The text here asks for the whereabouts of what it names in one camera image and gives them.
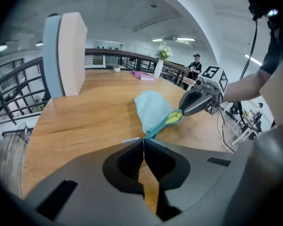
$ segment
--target floor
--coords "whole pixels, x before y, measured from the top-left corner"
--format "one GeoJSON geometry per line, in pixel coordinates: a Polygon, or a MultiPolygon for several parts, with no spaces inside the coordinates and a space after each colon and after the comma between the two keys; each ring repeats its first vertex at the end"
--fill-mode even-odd
{"type": "Polygon", "coordinates": [[[27,143],[16,133],[5,134],[0,142],[0,182],[2,186],[22,198],[22,170],[27,143]]]}
{"type": "Polygon", "coordinates": [[[225,142],[234,151],[237,151],[239,143],[232,145],[232,142],[234,142],[234,140],[236,140],[238,138],[238,136],[241,135],[241,133],[240,133],[241,125],[237,126],[234,130],[232,130],[232,127],[236,124],[237,121],[234,121],[229,115],[227,115],[225,113],[223,113],[223,117],[225,119],[225,125],[224,125],[225,142]]]}

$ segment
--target person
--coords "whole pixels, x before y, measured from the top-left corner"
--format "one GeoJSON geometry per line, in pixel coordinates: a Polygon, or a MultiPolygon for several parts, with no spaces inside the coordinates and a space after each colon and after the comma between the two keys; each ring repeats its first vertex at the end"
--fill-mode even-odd
{"type": "Polygon", "coordinates": [[[232,105],[232,107],[230,108],[230,111],[231,111],[231,118],[232,118],[233,120],[235,120],[234,115],[237,115],[237,114],[238,114],[237,101],[233,101],[233,105],[232,105]]]}
{"type": "MultiPolygon", "coordinates": [[[[187,67],[187,70],[189,72],[188,78],[195,81],[198,78],[198,75],[202,69],[202,64],[200,63],[200,55],[199,54],[194,55],[194,60],[195,62],[192,62],[189,65],[189,67],[187,67]]],[[[188,86],[189,86],[188,84],[184,84],[183,89],[187,90],[188,86]]]]}
{"type": "Polygon", "coordinates": [[[255,121],[258,116],[261,114],[261,109],[263,107],[263,103],[259,103],[259,106],[255,110],[250,110],[250,112],[253,114],[251,120],[255,121]]]}
{"type": "Polygon", "coordinates": [[[249,74],[243,79],[229,83],[224,95],[224,101],[251,100],[260,96],[260,89],[283,60],[283,30],[271,21],[267,22],[270,32],[268,52],[257,73],[249,74]]]}

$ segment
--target white panel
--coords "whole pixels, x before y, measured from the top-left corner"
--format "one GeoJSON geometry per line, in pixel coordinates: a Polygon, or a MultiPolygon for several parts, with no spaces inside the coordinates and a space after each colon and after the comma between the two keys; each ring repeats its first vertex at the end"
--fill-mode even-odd
{"type": "Polygon", "coordinates": [[[40,116],[34,116],[34,117],[30,117],[30,118],[26,118],[26,119],[21,119],[21,120],[17,120],[16,123],[17,125],[15,125],[12,122],[7,122],[4,124],[0,124],[0,130],[2,130],[3,132],[5,131],[11,131],[11,130],[17,130],[18,127],[25,122],[26,125],[28,126],[28,128],[34,128],[34,126],[36,125],[38,119],[40,116]]]}
{"type": "MultiPolygon", "coordinates": [[[[18,103],[18,105],[22,108],[22,107],[26,107],[26,104],[25,104],[25,102],[24,102],[24,100],[23,99],[19,99],[19,100],[17,100],[17,103],[18,103]]],[[[29,112],[29,110],[28,109],[24,109],[24,110],[22,110],[23,111],[23,113],[24,114],[30,114],[30,112],[29,112]]]]}
{"type": "Polygon", "coordinates": [[[62,16],[58,35],[60,75],[66,96],[78,95],[85,80],[87,28],[79,13],[62,16]]]}
{"type": "MultiPolygon", "coordinates": [[[[8,104],[8,108],[9,108],[11,111],[19,109],[15,102],[9,103],[9,104],[8,104]]],[[[20,111],[13,112],[12,114],[14,115],[14,117],[17,117],[17,116],[22,115],[20,111]]]]}

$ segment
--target metal railing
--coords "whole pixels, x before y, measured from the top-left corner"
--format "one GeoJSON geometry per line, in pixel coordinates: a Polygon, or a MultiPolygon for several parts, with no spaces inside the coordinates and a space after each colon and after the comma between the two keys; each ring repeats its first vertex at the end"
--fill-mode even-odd
{"type": "MultiPolygon", "coordinates": [[[[85,50],[85,66],[87,65],[85,69],[113,69],[114,65],[119,65],[122,70],[154,73],[157,62],[157,58],[128,51],[98,48],[85,50]],[[106,60],[110,62],[104,68],[87,68],[88,65],[106,64],[106,60]]],[[[165,61],[161,76],[180,86],[185,72],[183,65],[165,61]]],[[[17,120],[40,115],[49,99],[50,94],[44,77],[42,57],[24,63],[0,78],[0,124],[13,122],[16,125],[17,120]],[[37,76],[27,79],[26,72],[33,67],[36,69],[37,76]],[[30,88],[30,84],[37,80],[42,81],[42,88],[30,88]],[[33,95],[37,94],[42,95],[43,98],[35,100],[33,95]],[[25,103],[25,106],[19,105],[20,100],[25,103]],[[17,105],[17,109],[11,108],[12,103],[17,105]]]]}
{"type": "Polygon", "coordinates": [[[13,122],[16,125],[17,120],[40,115],[43,107],[50,99],[43,75],[43,61],[40,57],[23,64],[0,78],[0,124],[13,122]],[[31,68],[35,69],[37,76],[28,79],[26,72],[31,68]],[[39,80],[39,87],[37,90],[33,90],[30,85],[37,80],[39,80]],[[36,101],[33,97],[37,94],[43,96],[40,101],[36,101]]]}
{"type": "MultiPolygon", "coordinates": [[[[154,73],[157,58],[153,58],[146,55],[136,54],[128,51],[115,50],[115,49],[101,49],[101,48],[87,48],[85,50],[85,56],[102,55],[107,57],[117,58],[115,65],[121,66],[122,70],[137,70],[145,71],[148,73],[154,73]]],[[[105,69],[112,69],[113,65],[106,66],[105,69]]],[[[174,64],[168,61],[164,61],[163,71],[161,77],[171,81],[178,86],[181,86],[183,82],[183,76],[186,70],[183,65],[174,64]]]]}

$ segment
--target ceiling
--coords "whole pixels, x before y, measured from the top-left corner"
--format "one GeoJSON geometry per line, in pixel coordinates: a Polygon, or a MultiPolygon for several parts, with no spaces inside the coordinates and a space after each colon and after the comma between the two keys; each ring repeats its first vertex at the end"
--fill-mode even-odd
{"type": "Polygon", "coordinates": [[[19,0],[0,29],[0,42],[15,41],[7,42],[8,49],[0,57],[19,49],[35,50],[37,41],[42,40],[46,17],[68,12],[80,12],[87,28],[94,24],[126,28],[149,42],[170,35],[188,36],[196,39],[193,49],[204,48],[202,41],[206,38],[195,32],[198,24],[188,23],[163,0],[19,0]]]}
{"type": "MultiPolygon", "coordinates": [[[[223,56],[243,59],[250,53],[255,33],[255,22],[249,11],[249,0],[211,0],[218,22],[223,28],[223,56]]],[[[253,57],[263,61],[270,35],[267,18],[258,20],[258,35],[253,57]]]]}
{"type": "MultiPolygon", "coordinates": [[[[248,0],[204,0],[202,6],[207,4],[211,4],[214,10],[213,26],[221,28],[222,39],[217,42],[222,57],[229,57],[243,66],[244,55],[250,52],[255,32],[248,0]]],[[[105,33],[105,40],[112,37],[112,41],[127,34],[128,38],[135,35],[134,37],[149,42],[167,36],[192,37],[196,41],[191,42],[190,49],[205,54],[208,61],[214,62],[214,59],[209,59],[214,58],[214,54],[198,23],[187,20],[186,14],[182,16],[163,0],[19,0],[1,27],[0,42],[13,42],[8,42],[8,49],[1,52],[0,57],[19,49],[35,50],[36,42],[42,40],[46,17],[51,13],[67,12],[80,12],[89,28],[88,38],[96,37],[99,40],[105,33]]],[[[258,20],[258,37],[253,57],[259,61],[263,61],[270,39],[266,23],[266,18],[258,20]]],[[[169,44],[178,49],[186,46],[176,42],[169,44]]]]}

